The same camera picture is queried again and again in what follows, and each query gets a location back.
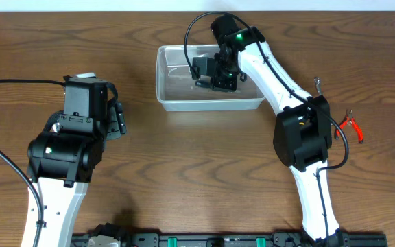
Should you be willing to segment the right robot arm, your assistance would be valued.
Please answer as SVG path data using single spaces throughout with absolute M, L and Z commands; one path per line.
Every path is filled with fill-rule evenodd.
M 213 58 L 188 60 L 199 87 L 236 91 L 238 81 L 252 80 L 276 115 L 273 145 L 294 176 L 302 205 L 302 228 L 313 246 L 338 243 L 327 179 L 331 147 L 330 107 L 324 96 L 312 97 L 279 65 L 256 27 L 240 28 L 240 20 L 223 14 L 211 23 L 219 46 Z

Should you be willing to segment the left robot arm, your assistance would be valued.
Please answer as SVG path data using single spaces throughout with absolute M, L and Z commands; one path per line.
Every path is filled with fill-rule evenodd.
M 30 142 L 27 173 L 33 191 L 22 246 L 69 246 L 78 211 L 86 195 L 93 169 L 102 160 L 105 142 L 125 134 L 123 106 L 116 102 L 108 109 L 104 137 L 67 132 L 64 121 L 91 124 L 92 118 L 57 111 L 43 131 Z

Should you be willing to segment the red handled pliers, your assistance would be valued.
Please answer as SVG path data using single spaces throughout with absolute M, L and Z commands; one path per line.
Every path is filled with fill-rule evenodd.
M 360 144 L 364 143 L 363 131 L 355 121 L 351 109 L 346 110 L 346 115 L 344 116 L 343 120 L 339 123 L 339 127 L 341 130 L 343 130 L 345 126 L 352 126 L 352 128 L 357 134 L 358 142 Z

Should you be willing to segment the silver combination wrench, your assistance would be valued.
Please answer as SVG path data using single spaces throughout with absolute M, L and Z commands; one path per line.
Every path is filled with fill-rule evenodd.
M 314 79 L 315 88 L 318 92 L 318 95 L 323 95 L 322 88 L 321 88 L 321 79 L 319 77 L 315 77 Z

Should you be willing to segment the clear plastic container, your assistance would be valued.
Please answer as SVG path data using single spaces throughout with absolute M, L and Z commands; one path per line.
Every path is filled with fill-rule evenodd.
M 157 51 L 156 97 L 166 111 L 254 110 L 265 99 L 248 79 L 236 91 L 202 88 L 191 78 L 182 45 L 164 45 Z

